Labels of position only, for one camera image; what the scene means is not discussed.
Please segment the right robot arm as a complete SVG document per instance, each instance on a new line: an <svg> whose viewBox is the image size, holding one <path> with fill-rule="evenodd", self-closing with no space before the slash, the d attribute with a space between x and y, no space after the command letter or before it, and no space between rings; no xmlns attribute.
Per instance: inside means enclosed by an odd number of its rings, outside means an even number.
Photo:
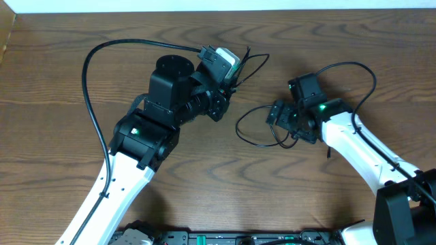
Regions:
<svg viewBox="0 0 436 245"><path fill-rule="evenodd" d="M289 88L293 102L275 101L267 124L335 149L376 196L373 220L340 229L333 242L434 244L435 170L423 172L395 155L342 99L327 99L315 74L290 80Z"/></svg>

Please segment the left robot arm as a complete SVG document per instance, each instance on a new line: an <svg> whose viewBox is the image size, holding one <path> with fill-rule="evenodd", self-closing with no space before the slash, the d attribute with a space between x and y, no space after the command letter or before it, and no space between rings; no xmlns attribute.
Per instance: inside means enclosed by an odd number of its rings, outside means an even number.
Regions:
<svg viewBox="0 0 436 245"><path fill-rule="evenodd" d="M199 115L222 119L240 60L223 48L198 56L199 65L178 55L157 60L148 93L116 124L98 179L59 244L107 244L178 144L181 125Z"/></svg>

